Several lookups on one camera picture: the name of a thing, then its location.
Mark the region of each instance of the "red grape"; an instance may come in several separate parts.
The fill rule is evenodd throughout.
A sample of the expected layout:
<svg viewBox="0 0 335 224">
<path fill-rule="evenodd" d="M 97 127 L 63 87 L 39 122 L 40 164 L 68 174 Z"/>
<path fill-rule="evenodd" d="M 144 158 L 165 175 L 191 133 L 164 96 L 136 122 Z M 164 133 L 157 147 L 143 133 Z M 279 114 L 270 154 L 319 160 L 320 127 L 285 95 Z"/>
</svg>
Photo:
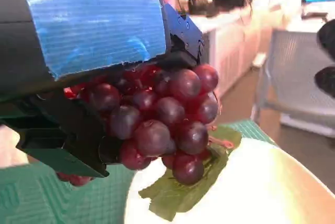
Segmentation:
<svg viewBox="0 0 335 224">
<path fill-rule="evenodd" d="M 65 97 L 67 98 L 76 98 L 76 95 L 72 92 L 71 88 L 67 87 L 67 88 L 64 88 L 64 94 L 65 94 Z"/>
<path fill-rule="evenodd" d="M 68 182 L 68 181 L 70 181 L 70 177 L 71 177 L 71 175 L 68 175 L 68 174 L 65 174 L 65 173 L 60 173 L 60 172 L 56 172 L 56 175 L 57 175 L 57 178 L 58 178 L 60 181 L 63 181 L 63 182 Z"/>
<path fill-rule="evenodd" d="M 199 95 L 201 81 L 191 70 L 181 70 L 174 73 L 170 81 L 171 94 L 179 101 L 186 101 Z"/>
<path fill-rule="evenodd" d="M 128 105 L 121 105 L 110 115 L 110 129 L 119 139 L 130 139 L 134 130 L 141 122 L 140 111 Z"/>
<path fill-rule="evenodd" d="M 141 78 L 141 71 L 139 68 L 133 70 L 126 70 L 123 72 L 123 77 L 128 81 L 133 81 Z"/>
<path fill-rule="evenodd" d="M 177 150 L 176 143 L 174 142 L 173 139 L 169 142 L 169 146 L 167 147 L 167 150 L 165 154 L 174 154 Z"/>
<path fill-rule="evenodd" d="M 171 127 L 185 118 L 184 107 L 173 97 L 161 98 L 154 107 L 156 117 Z"/>
<path fill-rule="evenodd" d="M 156 94 L 151 90 L 144 90 L 136 92 L 132 97 L 132 104 L 140 111 L 148 111 L 152 109 L 153 104 L 156 102 Z"/>
<path fill-rule="evenodd" d="M 168 169 L 173 168 L 174 155 L 164 155 L 162 157 L 162 162 Z"/>
<path fill-rule="evenodd" d="M 209 124 L 214 121 L 219 112 L 219 104 L 214 97 L 207 94 L 197 108 L 194 108 L 189 117 L 192 120 L 200 121 L 203 124 Z"/>
<path fill-rule="evenodd" d="M 98 84 L 89 89 L 88 98 L 90 104 L 99 111 L 113 110 L 120 104 L 118 90 L 107 83 Z"/>
<path fill-rule="evenodd" d="M 79 175 L 70 175 L 70 183 L 73 186 L 84 186 L 91 181 L 91 177 L 79 176 Z"/>
<path fill-rule="evenodd" d="M 151 162 L 151 158 L 144 157 L 139 153 L 133 140 L 126 140 L 122 144 L 120 160 L 121 164 L 131 170 L 143 170 Z"/>
<path fill-rule="evenodd" d="M 122 96 L 120 105 L 132 105 L 132 96 L 130 95 Z"/>
<path fill-rule="evenodd" d="M 208 131 L 200 122 L 187 122 L 178 131 L 177 146 L 187 154 L 199 154 L 208 144 Z"/>
<path fill-rule="evenodd" d="M 137 85 L 124 77 L 120 77 L 114 86 L 124 95 L 132 95 L 139 90 Z"/>
<path fill-rule="evenodd" d="M 155 84 L 155 76 L 161 71 L 161 68 L 154 64 L 145 65 L 141 70 L 141 82 L 144 86 L 153 87 Z"/>
<path fill-rule="evenodd" d="M 133 136 L 139 152 L 149 157 L 165 154 L 173 142 L 167 126 L 157 120 L 143 122 Z"/>
<path fill-rule="evenodd" d="M 85 84 L 77 84 L 70 87 L 71 91 L 77 96 L 83 89 Z"/>
<path fill-rule="evenodd" d="M 206 148 L 202 153 L 197 155 L 202 161 L 208 160 L 211 157 L 211 152 Z"/>
<path fill-rule="evenodd" d="M 179 183 L 193 185 L 203 177 L 204 165 L 197 156 L 178 153 L 173 161 L 172 173 Z"/>
<path fill-rule="evenodd" d="M 219 83 L 219 75 L 217 71 L 209 64 L 202 64 L 194 68 L 195 74 L 201 81 L 201 94 L 214 91 Z"/>
<path fill-rule="evenodd" d="M 171 77 L 170 74 L 166 71 L 158 71 L 154 78 L 153 90 L 160 96 L 166 97 L 169 95 L 169 83 Z"/>
</svg>

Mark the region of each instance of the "grape stem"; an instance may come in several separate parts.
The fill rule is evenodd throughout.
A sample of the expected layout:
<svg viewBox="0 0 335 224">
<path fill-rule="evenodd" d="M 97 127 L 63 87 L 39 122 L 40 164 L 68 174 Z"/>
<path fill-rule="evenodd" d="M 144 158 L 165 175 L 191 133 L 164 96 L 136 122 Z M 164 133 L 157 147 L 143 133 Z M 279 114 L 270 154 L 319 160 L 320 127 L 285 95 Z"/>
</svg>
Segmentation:
<svg viewBox="0 0 335 224">
<path fill-rule="evenodd" d="M 215 143 L 215 144 L 219 144 L 227 149 L 232 149 L 234 148 L 234 143 L 230 142 L 229 140 L 226 139 L 217 139 L 214 138 L 212 136 L 209 136 L 209 142 L 210 143 Z"/>
</svg>

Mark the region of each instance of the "grape cluster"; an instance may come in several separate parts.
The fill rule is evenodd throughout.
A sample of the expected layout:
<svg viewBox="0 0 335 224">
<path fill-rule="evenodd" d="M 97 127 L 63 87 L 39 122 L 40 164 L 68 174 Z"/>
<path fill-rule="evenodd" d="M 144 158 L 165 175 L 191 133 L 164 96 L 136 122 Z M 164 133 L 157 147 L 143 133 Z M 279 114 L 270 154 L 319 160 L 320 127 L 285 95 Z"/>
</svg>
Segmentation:
<svg viewBox="0 0 335 224">
<path fill-rule="evenodd" d="M 107 133 L 124 141 L 119 157 L 125 167 L 142 170 L 161 157 L 178 182 L 192 185 L 203 177 L 203 161 L 210 156 L 206 124 L 219 110 L 217 84 L 218 74 L 208 64 L 178 71 L 144 65 L 113 83 L 94 80 L 64 91 L 94 107 Z M 60 173 L 58 178 L 75 186 L 91 180 Z"/>
</svg>

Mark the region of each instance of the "floor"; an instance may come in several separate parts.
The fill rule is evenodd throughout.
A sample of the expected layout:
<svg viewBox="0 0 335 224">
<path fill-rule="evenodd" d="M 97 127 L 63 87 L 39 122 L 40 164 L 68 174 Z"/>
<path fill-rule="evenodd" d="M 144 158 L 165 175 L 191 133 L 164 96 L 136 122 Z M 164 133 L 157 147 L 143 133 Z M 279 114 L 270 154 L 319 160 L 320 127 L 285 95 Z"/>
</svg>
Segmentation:
<svg viewBox="0 0 335 224">
<path fill-rule="evenodd" d="M 250 118 L 258 69 L 251 69 L 222 98 L 222 114 L 219 123 Z M 310 132 L 281 126 L 277 112 L 261 113 L 260 126 L 284 151 L 295 157 L 335 193 L 335 149 L 326 137 Z"/>
</svg>

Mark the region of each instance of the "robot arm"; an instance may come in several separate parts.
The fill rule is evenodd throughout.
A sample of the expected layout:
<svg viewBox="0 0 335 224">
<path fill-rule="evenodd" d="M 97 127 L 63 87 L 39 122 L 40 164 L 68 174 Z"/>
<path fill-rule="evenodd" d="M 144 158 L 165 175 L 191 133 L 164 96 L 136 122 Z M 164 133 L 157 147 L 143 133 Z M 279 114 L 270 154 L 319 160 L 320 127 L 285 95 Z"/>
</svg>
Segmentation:
<svg viewBox="0 0 335 224">
<path fill-rule="evenodd" d="M 162 0 L 0 0 L 0 7 L 1 121 L 20 134 L 18 149 L 66 174 L 108 176 L 121 141 L 64 88 L 99 76 L 112 82 L 140 63 L 190 68 L 203 53 L 200 30 Z"/>
</svg>

